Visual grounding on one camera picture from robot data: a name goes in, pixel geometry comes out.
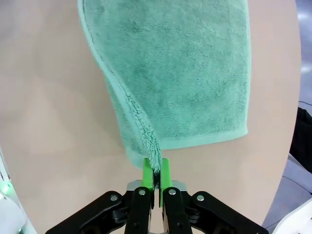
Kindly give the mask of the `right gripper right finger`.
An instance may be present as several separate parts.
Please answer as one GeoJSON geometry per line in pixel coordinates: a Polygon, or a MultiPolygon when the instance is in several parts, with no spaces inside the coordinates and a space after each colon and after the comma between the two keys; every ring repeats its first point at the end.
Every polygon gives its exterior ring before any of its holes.
{"type": "Polygon", "coordinates": [[[266,234],[267,230],[205,191],[189,195],[171,180],[170,162],[162,160],[160,172],[164,230],[169,234],[266,234]]]}

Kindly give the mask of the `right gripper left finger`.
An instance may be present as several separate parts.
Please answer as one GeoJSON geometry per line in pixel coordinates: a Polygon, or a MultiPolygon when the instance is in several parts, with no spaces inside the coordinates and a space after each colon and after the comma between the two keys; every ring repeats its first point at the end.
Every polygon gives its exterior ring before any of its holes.
{"type": "Polygon", "coordinates": [[[110,234],[125,226],[126,234],[149,232],[154,172],[146,158],[142,180],[128,184],[124,195],[108,191],[61,223],[48,234],[110,234]]]}

